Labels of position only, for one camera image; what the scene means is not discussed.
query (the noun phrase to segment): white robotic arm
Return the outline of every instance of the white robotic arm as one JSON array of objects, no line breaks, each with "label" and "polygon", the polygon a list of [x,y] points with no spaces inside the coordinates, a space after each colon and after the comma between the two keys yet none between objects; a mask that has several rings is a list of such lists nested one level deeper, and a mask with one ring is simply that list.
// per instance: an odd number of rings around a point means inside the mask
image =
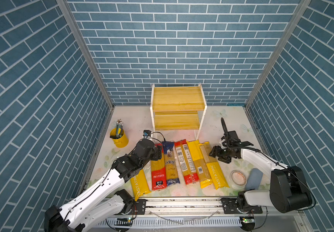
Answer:
[{"label": "white robotic arm", "polygon": [[81,195],[61,206],[60,215],[64,218],[64,221],[68,220],[67,225],[71,228],[76,228],[84,222],[84,218],[93,217],[92,213],[88,212],[93,210],[109,193],[124,184],[124,179],[119,178],[119,176],[120,174],[117,170],[110,169]]},{"label": "white robotic arm", "polygon": [[232,159],[244,159],[270,179],[270,190],[239,192],[238,208],[246,211],[249,206],[274,206],[278,211],[286,213],[312,204],[312,193],[299,167],[289,167],[260,150],[249,147],[253,144],[241,142],[235,131],[227,130],[223,118],[221,124],[224,130],[221,146],[214,146],[209,155],[217,156],[224,163],[230,163]]},{"label": "white robotic arm", "polygon": [[50,207],[45,213],[45,232],[82,232],[89,230],[104,218],[120,212],[127,213],[133,198],[120,190],[108,201],[99,203],[109,193],[126,183],[150,161],[160,160],[162,148],[148,140],[137,142],[129,153],[116,159],[110,170],[81,195],[60,208]]},{"label": "white robotic arm", "polygon": [[271,177],[271,172],[275,169],[284,169],[287,168],[288,165],[279,163],[268,155],[259,154],[258,152],[249,150],[249,149],[241,149],[240,156],[245,161],[250,162],[253,166],[255,166],[258,170],[260,170],[265,176],[269,179]]}]

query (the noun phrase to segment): metal frame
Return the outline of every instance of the metal frame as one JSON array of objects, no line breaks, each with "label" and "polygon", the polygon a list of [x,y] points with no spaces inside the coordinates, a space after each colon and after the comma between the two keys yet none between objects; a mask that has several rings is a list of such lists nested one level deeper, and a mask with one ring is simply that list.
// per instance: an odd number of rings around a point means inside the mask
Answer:
[{"label": "metal frame", "polygon": [[281,54],[284,46],[287,44],[288,39],[291,37],[293,31],[295,30],[297,24],[299,23],[301,16],[304,14],[307,6],[309,5],[311,0],[300,0],[300,3],[297,5],[295,11],[293,12],[292,18],[290,22],[285,27],[282,37],[279,39],[274,52],[271,54],[269,61],[265,65],[262,73],[256,82],[255,86],[251,94],[249,95],[248,99],[246,100],[245,106],[249,107],[253,100],[255,99],[258,91],[260,90],[262,84],[265,82],[267,76],[269,75],[271,69],[273,68],[276,60],[278,59],[279,55]]},{"label": "metal frame", "polygon": [[102,81],[101,79],[101,76],[100,76],[100,73],[95,65],[95,62],[93,61],[93,58],[91,56],[91,53],[90,51],[88,50],[88,47],[84,41],[84,38],[83,38],[83,35],[82,33],[80,32],[80,29],[75,21],[75,18],[74,18],[74,15],[73,13],[71,12],[71,9],[69,7],[69,4],[67,2],[67,0],[56,0],[57,1],[57,4],[58,4],[58,7],[60,8],[67,24],[69,25],[70,27],[70,30],[80,48],[80,50],[82,51],[83,53],[83,56],[84,58],[86,59],[86,62],[88,64],[88,67],[90,68],[92,74],[93,74],[93,77],[95,78],[99,88],[100,88],[100,91],[102,93],[102,95],[104,96],[107,104],[109,105],[110,109],[113,109],[114,108],[114,105],[112,103],[112,100],[105,88],[105,85],[104,85],[104,82]]},{"label": "metal frame", "polygon": [[255,123],[255,121],[253,120],[253,117],[252,117],[251,112],[249,112],[249,110],[248,110],[247,108],[244,108],[244,112],[245,112],[246,115],[247,115],[248,121],[249,121],[249,123],[251,124],[251,127],[252,127],[252,129],[253,129],[253,132],[255,133],[255,136],[256,136],[256,138],[257,138],[257,141],[258,141],[259,144],[260,144],[260,147],[261,147],[262,151],[263,151],[265,154],[270,155],[269,150],[268,150],[267,146],[265,145],[265,142],[264,142],[264,140],[262,139],[262,136],[261,136],[261,134],[260,134],[260,132],[259,132],[257,126],[256,126],[256,123]]},{"label": "metal frame", "polygon": [[294,219],[300,232],[313,232],[304,212],[299,212],[299,215],[294,216]]},{"label": "metal frame", "polygon": [[82,182],[80,184],[80,188],[79,188],[78,192],[76,193],[77,196],[79,194],[81,194],[82,192],[84,192],[87,188],[87,184],[90,181],[93,168],[95,166],[95,163],[96,163],[97,157],[99,155],[102,143],[103,143],[104,138],[106,136],[107,129],[109,128],[109,124],[110,124],[110,121],[112,119],[113,113],[114,113],[114,108],[110,109],[109,113],[106,116],[106,120],[105,120],[104,126],[102,127],[102,130],[101,130],[99,139],[97,141],[97,144],[95,146],[95,150],[93,151],[90,162],[88,163],[88,168],[87,168],[87,170],[86,170],[86,172],[83,176]]},{"label": "metal frame", "polygon": [[[224,214],[224,209],[221,203],[221,198],[228,196],[217,197],[141,197],[146,199],[145,214],[137,217],[225,217],[225,216],[247,216],[248,214]],[[262,214],[256,216],[266,216],[266,208],[262,207]],[[268,207],[268,216],[299,216],[297,211],[281,213],[274,207]],[[110,218],[119,217],[119,215],[109,216]]]}]

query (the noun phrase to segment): wire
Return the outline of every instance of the wire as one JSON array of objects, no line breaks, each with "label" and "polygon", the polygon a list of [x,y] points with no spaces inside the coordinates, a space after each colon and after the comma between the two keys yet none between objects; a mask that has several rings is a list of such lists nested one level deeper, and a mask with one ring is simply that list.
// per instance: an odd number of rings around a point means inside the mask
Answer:
[{"label": "wire", "polygon": [[145,137],[145,138],[152,138],[152,139],[155,139],[156,141],[160,142],[161,144],[163,144],[160,140],[158,140],[156,138],[153,138],[153,137]]},{"label": "wire", "polygon": [[135,218],[133,218],[132,220],[135,220],[136,217],[137,217],[137,209],[136,209],[136,206],[135,206],[135,205],[133,205],[133,206],[135,207]]},{"label": "wire", "polygon": [[119,231],[120,231],[120,230],[118,231],[118,230],[116,230],[115,228],[111,227],[111,226],[109,225],[109,223],[107,222],[106,218],[105,218],[105,222],[106,222],[107,226],[110,227],[111,229],[115,230],[116,232],[119,232]]},{"label": "wire", "polygon": [[[109,173],[110,173],[110,170],[111,169],[109,169],[109,171],[108,171],[108,173],[106,174],[106,176],[105,176],[105,178],[103,179],[103,181],[101,182],[102,184],[104,183],[104,181],[106,180],[106,178],[107,178],[107,176],[109,175]],[[66,216],[65,216],[65,219],[64,219],[64,221],[66,221],[66,218],[67,218],[67,216],[69,215],[69,213],[70,213],[70,211],[73,209],[73,208],[75,208],[78,204],[80,204],[80,203],[82,203],[84,200],[86,200],[88,197],[90,197],[99,187],[101,186],[101,184],[99,184],[87,197],[85,197],[83,200],[81,200],[80,202],[78,202],[78,203],[76,203],[76,205],[74,205],[69,211],[68,211],[68,213],[66,214]]]},{"label": "wire", "polygon": [[160,133],[159,131],[153,132],[153,133],[151,133],[150,135],[152,135],[152,134],[154,134],[154,133],[159,133],[159,134],[161,134],[161,135],[163,136],[164,141],[166,141],[166,139],[164,138],[164,135],[163,135],[162,133]]},{"label": "wire", "polygon": [[[235,149],[235,148],[238,148],[238,149],[248,149],[248,150],[251,150],[251,151],[259,152],[259,153],[263,154],[268,160],[270,160],[273,163],[275,163],[275,165],[280,166],[280,167],[282,167],[284,169],[287,169],[286,167],[283,167],[282,165],[280,165],[278,161],[274,161],[272,158],[270,158],[269,156],[265,155],[264,153],[262,153],[260,150],[258,150],[256,148],[252,148],[252,147],[229,147],[229,148],[230,149]],[[317,200],[316,200],[314,194],[312,193],[312,190],[306,184],[304,184],[299,178],[297,178],[297,176],[295,174],[293,174],[291,171],[289,171],[289,173],[292,174],[300,183],[302,183],[308,189],[308,191],[310,192],[311,196],[314,199],[314,203],[313,203],[313,205],[311,207],[306,208],[306,209],[298,209],[296,211],[306,211],[306,210],[314,208],[314,206],[317,204]]]},{"label": "wire", "polygon": [[254,228],[254,229],[252,229],[252,230],[260,229],[260,228],[265,224],[266,219],[268,218],[268,207],[265,207],[265,208],[266,208],[266,216],[265,216],[265,220],[264,220],[264,222],[262,223],[262,225],[260,225],[260,226],[257,227],[257,228]]},{"label": "wire", "polygon": [[150,211],[150,213],[154,214],[155,216],[157,216],[157,217],[159,217],[159,218],[161,218],[161,219],[167,220],[167,221],[169,221],[169,222],[174,222],[174,223],[177,223],[177,224],[183,225],[183,223],[182,223],[182,222],[175,221],[175,220],[171,220],[171,219],[168,219],[168,218],[165,218],[165,217],[159,216],[158,214],[156,214],[156,213],[154,213],[154,212],[151,212],[151,211]]}]

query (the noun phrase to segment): brick wallpaper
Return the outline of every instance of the brick wallpaper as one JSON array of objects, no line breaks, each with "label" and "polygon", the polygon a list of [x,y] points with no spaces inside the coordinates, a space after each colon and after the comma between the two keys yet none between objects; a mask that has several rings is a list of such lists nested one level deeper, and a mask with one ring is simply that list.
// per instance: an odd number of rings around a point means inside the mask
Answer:
[{"label": "brick wallpaper", "polygon": [[203,84],[208,105],[244,105],[299,0],[69,0],[116,105],[151,84]]},{"label": "brick wallpaper", "polygon": [[334,0],[312,0],[250,112],[271,155],[304,170],[314,231],[334,231]]},{"label": "brick wallpaper", "polygon": [[109,107],[55,0],[0,0],[0,231],[75,197]]}]

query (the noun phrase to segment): spaghetti package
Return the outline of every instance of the spaghetti package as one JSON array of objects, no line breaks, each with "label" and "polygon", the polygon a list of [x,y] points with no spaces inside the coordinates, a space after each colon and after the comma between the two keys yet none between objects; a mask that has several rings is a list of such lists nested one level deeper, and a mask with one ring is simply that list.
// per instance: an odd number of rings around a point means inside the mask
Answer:
[{"label": "spaghetti package", "polygon": [[148,183],[146,182],[146,177],[143,169],[139,174],[131,178],[131,185],[133,190],[133,195],[135,196],[135,201],[142,195],[151,193]]},{"label": "spaghetti package", "polygon": [[197,170],[197,174],[200,181],[200,187],[205,188],[212,184],[210,172],[208,171],[206,162],[204,161],[203,154],[199,148],[199,141],[187,142],[188,149],[191,154],[191,158]]},{"label": "spaghetti package", "polygon": [[151,181],[152,189],[160,190],[167,188],[166,168],[164,162],[164,155],[162,150],[162,158],[158,161],[151,160]]},{"label": "spaghetti package", "polygon": [[219,165],[219,162],[209,156],[208,154],[211,152],[211,146],[209,142],[200,143],[199,144],[200,150],[202,152],[202,155],[204,157],[204,161],[206,162],[208,171],[210,172],[213,184],[215,185],[215,188],[222,188],[222,187],[228,187],[229,185],[226,182],[226,179],[224,177],[224,174],[222,173],[221,167]]},{"label": "spaghetti package", "polygon": [[175,142],[177,158],[179,159],[181,170],[183,171],[183,176],[185,183],[196,183],[199,181],[197,170],[195,169],[194,162],[190,155],[186,139],[179,142]]},{"label": "spaghetti package", "polygon": [[175,156],[173,153],[174,144],[174,142],[163,142],[167,186],[180,183],[179,175],[177,174]]}]

